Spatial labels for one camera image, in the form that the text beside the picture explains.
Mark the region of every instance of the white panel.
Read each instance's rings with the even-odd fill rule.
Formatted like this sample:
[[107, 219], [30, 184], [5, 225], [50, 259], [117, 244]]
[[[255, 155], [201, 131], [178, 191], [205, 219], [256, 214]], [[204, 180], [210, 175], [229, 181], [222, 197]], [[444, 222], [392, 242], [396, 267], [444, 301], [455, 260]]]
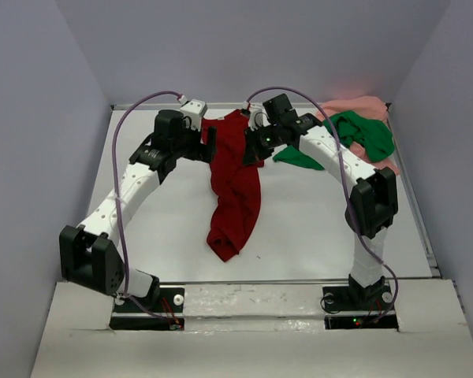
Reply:
[[396, 300], [400, 332], [446, 332], [467, 327], [455, 298], [449, 280], [401, 280]]
[[30, 375], [109, 117], [54, 0], [0, 0], [0, 377]]
[[[429, 280], [419, 282], [427, 285]], [[401, 301], [413, 308], [415, 303], [406, 296], [407, 290], [404, 285]], [[56, 295], [60, 301], [69, 299], [67, 292], [57, 291]], [[93, 305], [90, 297], [81, 293], [77, 304], [106, 313], [107, 306]], [[456, 303], [455, 293], [450, 292], [449, 304]], [[233, 309], [228, 306], [228, 313]], [[77, 316], [78, 309], [74, 306], [71, 311], [63, 310], [53, 304], [50, 316], [57, 316], [60, 311], [70, 318]], [[432, 306], [424, 306], [422, 315], [429, 322], [434, 315]], [[184, 332], [88, 331], [70, 328], [63, 321], [58, 323], [59, 329], [44, 332], [33, 378], [473, 378], [473, 342], [468, 329], [456, 323], [449, 330], [415, 333], [369, 329], [324, 331], [318, 322], [303, 325], [296, 322], [298, 329], [293, 331], [285, 323], [256, 320], [247, 326], [245, 321], [238, 321], [233, 329], [216, 321], [213, 328], [207, 329], [205, 323]]]
[[188, 285], [184, 315], [324, 317], [321, 298], [321, 285]]
[[289, 85], [392, 101], [449, 0], [57, 0], [107, 98]]
[[453, 0], [393, 106], [393, 130], [441, 272], [473, 333], [473, 0]]
[[[210, 110], [207, 117], [231, 109]], [[93, 210], [112, 186], [110, 145], [122, 111], [114, 111], [91, 199]], [[156, 112], [132, 113], [118, 141], [120, 172], [154, 127]], [[354, 236], [345, 222], [341, 185], [327, 172], [266, 162], [259, 169], [262, 204], [241, 254], [223, 263], [207, 245], [216, 198], [210, 169], [179, 160], [177, 168], [139, 208], [126, 229], [131, 264], [166, 281], [304, 280], [347, 278]], [[399, 212], [385, 241], [384, 259], [398, 276], [430, 276], [401, 178]]]
[[114, 298], [63, 282], [57, 283], [50, 306], [45, 332], [56, 332], [60, 328], [108, 329]]

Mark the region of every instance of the white wall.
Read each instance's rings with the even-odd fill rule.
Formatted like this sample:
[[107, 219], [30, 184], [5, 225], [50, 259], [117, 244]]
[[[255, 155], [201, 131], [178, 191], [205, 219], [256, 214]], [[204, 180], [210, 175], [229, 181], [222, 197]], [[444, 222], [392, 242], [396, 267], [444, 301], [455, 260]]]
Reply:
[[392, 110], [393, 129], [441, 271], [473, 335], [473, 0], [454, 0]]
[[109, 110], [54, 0], [0, 0], [0, 377], [30, 376]]
[[289, 85], [394, 99], [449, 0], [57, 0], [113, 104]]

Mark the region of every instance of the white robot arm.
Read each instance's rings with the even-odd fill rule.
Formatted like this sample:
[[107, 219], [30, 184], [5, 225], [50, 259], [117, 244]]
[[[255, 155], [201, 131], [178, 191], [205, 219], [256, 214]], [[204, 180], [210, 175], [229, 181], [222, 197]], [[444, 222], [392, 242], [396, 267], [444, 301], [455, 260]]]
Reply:
[[[362, 161], [349, 149], [341, 146], [340, 152], [333, 136], [322, 122], [311, 114], [298, 117], [285, 94], [264, 102], [269, 126], [259, 127], [252, 115], [263, 113], [244, 104], [243, 113], [250, 117], [246, 131], [245, 164], [252, 164], [271, 156], [275, 147], [294, 146], [316, 160], [326, 171], [342, 183], [340, 160], [342, 154], [345, 182], [350, 202], [356, 211], [359, 231], [366, 245], [382, 259], [387, 228], [397, 213], [396, 176], [391, 169], [378, 170]], [[355, 232], [348, 211], [345, 220]], [[368, 254], [358, 235], [354, 234], [354, 264], [349, 275], [349, 286], [336, 298], [339, 309], [367, 308], [385, 289], [385, 278], [379, 261]]]
[[[121, 178], [120, 193], [123, 227], [129, 223], [147, 196], [158, 188], [179, 158], [210, 162], [215, 155], [215, 129], [202, 144], [201, 120], [207, 105], [181, 99], [180, 111], [161, 110], [155, 129], [130, 157]], [[338, 150], [322, 122], [311, 114], [298, 117], [285, 94], [263, 103], [269, 126], [256, 122], [262, 109], [248, 107], [245, 132], [244, 164], [271, 156], [275, 147], [291, 145], [314, 158], [339, 182]], [[377, 170], [342, 147], [345, 181], [350, 201], [356, 211], [359, 232], [365, 243], [382, 258], [386, 229], [397, 213], [396, 177], [392, 170]], [[355, 231], [345, 212], [348, 225]], [[124, 292], [125, 267], [117, 252], [117, 208], [114, 191], [100, 206], [74, 228], [66, 226], [60, 234], [61, 272], [64, 278], [105, 295]], [[336, 306], [342, 309], [367, 308], [384, 291], [381, 265], [371, 257], [355, 237], [354, 265], [342, 288]], [[128, 293], [151, 306], [159, 297], [159, 279], [137, 269], [129, 270]]]
[[[120, 182], [121, 214], [125, 228], [143, 201], [175, 168], [179, 158], [210, 162], [215, 154], [215, 129], [207, 131], [202, 144], [201, 121], [205, 102], [181, 98], [180, 111], [161, 110], [155, 129], [129, 158]], [[97, 209], [76, 228], [66, 226], [60, 234], [61, 273], [76, 284], [105, 295], [124, 292], [125, 267], [117, 252], [116, 195], [112, 190]], [[153, 304], [159, 279], [137, 269], [129, 270], [128, 293]]]

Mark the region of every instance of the pink towel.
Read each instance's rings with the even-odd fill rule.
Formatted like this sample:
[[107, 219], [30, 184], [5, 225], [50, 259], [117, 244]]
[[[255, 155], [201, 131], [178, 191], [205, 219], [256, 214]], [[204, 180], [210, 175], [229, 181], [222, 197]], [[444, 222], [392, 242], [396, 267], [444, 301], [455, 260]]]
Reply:
[[[330, 117], [334, 114], [352, 110], [361, 117], [367, 118], [368, 120], [381, 120], [384, 124], [387, 123], [387, 106], [385, 106], [385, 103], [382, 102], [380, 98], [374, 96], [363, 96], [353, 98], [351, 100], [328, 101], [322, 104], [322, 108]], [[324, 120], [324, 116], [319, 112], [315, 116], [319, 120]], [[364, 160], [366, 163], [372, 164], [375, 168], [382, 169], [384, 167], [389, 167], [394, 171], [394, 173], [396, 173], [396, 176], [400, 174], [400, 170], [389, 158], [372, 163], [368, 158], [364, 147], [357, 142], [354, 142], [350, 146], [350, 151], [359, 159]]]

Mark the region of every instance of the purple cable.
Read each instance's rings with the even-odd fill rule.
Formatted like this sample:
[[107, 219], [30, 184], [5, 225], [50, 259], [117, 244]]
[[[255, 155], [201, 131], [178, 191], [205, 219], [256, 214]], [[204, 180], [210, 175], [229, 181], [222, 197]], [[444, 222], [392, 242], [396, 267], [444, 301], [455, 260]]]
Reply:
[[340, 138], [338, 137], [337, 129], [334, 127], [334, 124], [333, 124], [332, 120], [328, 117], [328, 115], [326, 114], [324, 109], [317, 102], [315, 102], [313, 98], [307, 96], [306, 94], [304, 94], [300, 91], [297, 91], [296, 89], [292, 89], [292, 88], [289, 88], [289, 87], [267, 87], [267, 88], [263, 88], [263, 89], [260, 89], [259, 91], [254, 92], [253, 94], [251, 94], [247, 99], [247, 103], [250, 104], [251, 100], [256, 95], [259, 95], [260, 93], [263, 93], [265, 91], [289, 91], [289, 92], [295, 93], [296, 95], [299, 95], [300, 97], [305, 98], [307, 101], [311, 102], [311, 104], [317, 108], [317, 110], [324, 116], [324, 118], [328, 121], [328, 124], [330, 125], [331, 132], [333, 133], [334, 140], [337, 144], [338, 161], [339, 161], [339, 164], [340, 164], [341, 186], [343, 187], [343, 190], [344, 190], [344, 196], [345, 196], [345, 201], [347, 202], [348, 213], [350, 215], [350, 219], [352, 220], [352, 224], [354, 224], [354, 229], [356, 230], [357, 238], [361, 242], [361, 245], [366, 250], [366, 252], [369, 253], [370, 256], [376, 260], [376, 262], [378, 262], [381, 266], [383, 266], [385, 269], [387, 269], [387, 271], [393, 277], [394, 283], [396, 285], [396, 287], [394, 288], [393, 300], [390, 302], [389, 307], [387, 308], [386, 311], [384, 311], [382, 314], [380, 314], [378, 317], [376, 317], [375, 319], [372, 320], [372, 322], [375, 323], [375, 322], [379, 321], [380, 319], [382, 319], [393, 308], [394, 303], [396, 302], [397, 292], [399, 290], [399, 284], [398, 284], [398, 281], [397, 281], [396, 273], [394, 273], [394, 271], [379, 256], [377, 256], [374, 253], [373, 250], [370, 249], [370, 247], [364, 242], [363, 236], [361, 235], [361, 231], [360, 231], [360, 228], [359, 228], [359, 222], [358, 222], [357, 216], [356, 216], [356, 211], [354, 210], [354, 206], [352, 206], [352, 203], [350, 201], [350, 195], [348, 193], [348, 185], [347, 185], [347, 180], [345, 178], [344, 158], [343, 158], [342, 154], [340, 154], [341, 143], [340, 143]]
[[143, 104], [144, 102], [161, 96], [161, 95], [174, 95], [177, 96], [177, 98], [181, 97], [180, 93], [174, 92], [174, 91], [161, 91], [161, 92], [156, 92], [153, 94], [150, 94], [139, 101], [135, 102], [133, 105], [129, 107], [128, 110], [123, 114], [119, 122], [117, 122], [116, 130], [114, 131], [114, 137], [112, 138], [112, 172], [114, 174], [114, 193], [116, 194], [116, 211], [117, 211], [117, 230], [119, 231], [119, 238], [121, 239], [121, 245], [123, 248], [123, 259], [125, 260], [125, 291], [123, 293], [123, 296], [125, 298], [130, 298], [130, 300], [136, 304], [136, 306], [144, 311], [145, 313], [148, 313], [149, 315], [153, 317], [161, 317], [159, 315], [155, 315], [145, 309], [142, 305], [139, 304], [139, 302], [133, 298], [131, 295], [128, 294], [128, 286], [129, 286], [129, 259], [128, 259], [128, 247], [126, 246], [126, 240], [125, 240], [125, 226], [123, 225], [123, 214], [122, 214], [122, 209], [121, 209], [121, 194], [119, 193], [119, 173], [117, 172], [117, 137], [119, 136], [119, 131], [121, 130], [121, 126], [123, 125], [123, 122], [125, 122], [126, 117], [138, 106]]

